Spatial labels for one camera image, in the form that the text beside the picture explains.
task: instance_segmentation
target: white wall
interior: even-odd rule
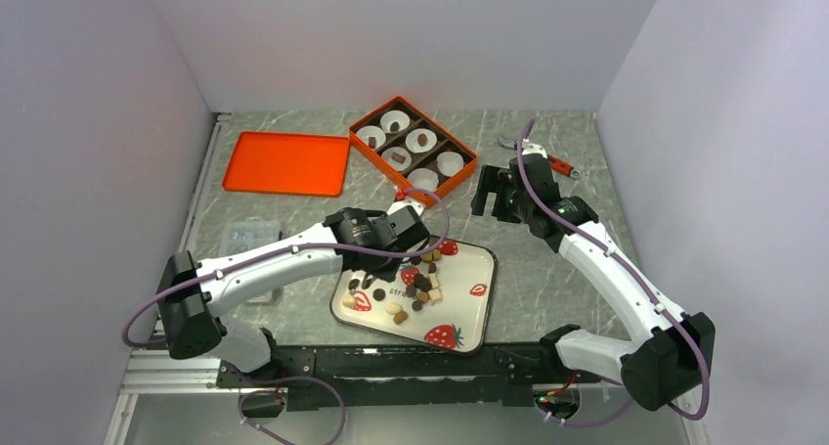
[[[0,0],[0,430],[101,443],[210,113],[149,0]]]
[[[829,0],[658,0],[599,110],[645,272],[718,328],[714,443],[827,443]]]
[[[153,0],[214,111],[598,108],[655,0]]]

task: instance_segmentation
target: strawberry print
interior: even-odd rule
[[[423,337],[426,342],[445,349],[455,349],[463,345],[461,339],[463,337],[460,336],[460,328],[456,328],[455,325],[436,326]]]
[[[407,267],[400,271],[400,278],[403,280],[403,283],[407,286],[410,286],[415,282],[415,276],[420,274],[420,270],[416,267]]]
[[[475,287],[469,291],[470,295],[484,296],[487,293],[487,286],[485,284],[475,284]]]
[[[446,241],[441,243],[440,247],[438,247],[438,250],[444,256],[454,256],[454,255],[458,254],[458,244],[455,243],[455,242],[451,242],[449,240],[446,240]]]
[[[371,300],[369,296],[362,290],[354,292],[354,297],[357,298],[357,306],[352,308],[355,311],[371,311]]]

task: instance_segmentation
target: transparent plastic box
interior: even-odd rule
[[[229,222],[222,232],[222,243],[219,245],[219,257],[232,256],[240,252],[249,251],[259,246],[278,242],[283,238],[280,222],[275,220],[263,221],[249,219],[243,222]],[[254,296],[248,303],[270,303],[274,300],[274,293],[269,291],[264,295]]]

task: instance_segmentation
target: divided box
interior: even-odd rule
[[[399,113],[386,115],[390,111]],[[400,96],[348,130],[351,145],[401,189],[431,183],[442,198],[471,176],[478,163],[475,152]],[[424,194],[413,197],[426,206],[435,203]]]

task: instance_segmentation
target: orange handle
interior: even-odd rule
[[[573,165],[567,161],[562,161],[552,155],[547,155],[546,159],[549,160],[549,165],[553,170],[563,174],[564,176],[570,176],[570,174],[573,173]]]

